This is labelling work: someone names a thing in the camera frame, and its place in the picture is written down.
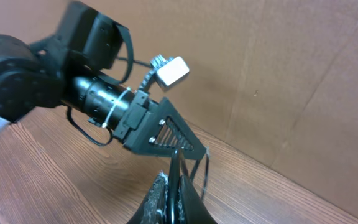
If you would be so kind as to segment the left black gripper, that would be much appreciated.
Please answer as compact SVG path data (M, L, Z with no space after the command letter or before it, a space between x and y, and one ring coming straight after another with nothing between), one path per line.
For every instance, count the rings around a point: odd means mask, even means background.
M185 159L200 160L206 148L168 98L160 103L137 90L114 130L114 137L134 154L172 157L182 150Z

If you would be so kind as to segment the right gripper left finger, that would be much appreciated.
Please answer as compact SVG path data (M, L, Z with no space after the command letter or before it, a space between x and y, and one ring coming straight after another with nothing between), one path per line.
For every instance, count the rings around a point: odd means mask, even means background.
M163 224L167 197L168 176L160 172L152 183L135 214L127 224Z

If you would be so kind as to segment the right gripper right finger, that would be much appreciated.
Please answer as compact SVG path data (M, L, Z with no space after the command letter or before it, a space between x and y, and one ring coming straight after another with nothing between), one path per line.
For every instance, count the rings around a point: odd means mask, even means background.
M187 176L180 177L180 221L186 224L217 224Z

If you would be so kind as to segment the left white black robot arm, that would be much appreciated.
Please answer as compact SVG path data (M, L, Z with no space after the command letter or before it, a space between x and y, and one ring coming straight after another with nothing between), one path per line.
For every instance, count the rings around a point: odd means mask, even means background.
M135 64L129 29L79 1L40 41L0 34L0 132L34 108L66 106L67 119L73 110L87 115L135 154L202 159L206 148L169 99L149 96L154 83L166 91L186 78L186 62L154 57L132 90L125 82Z

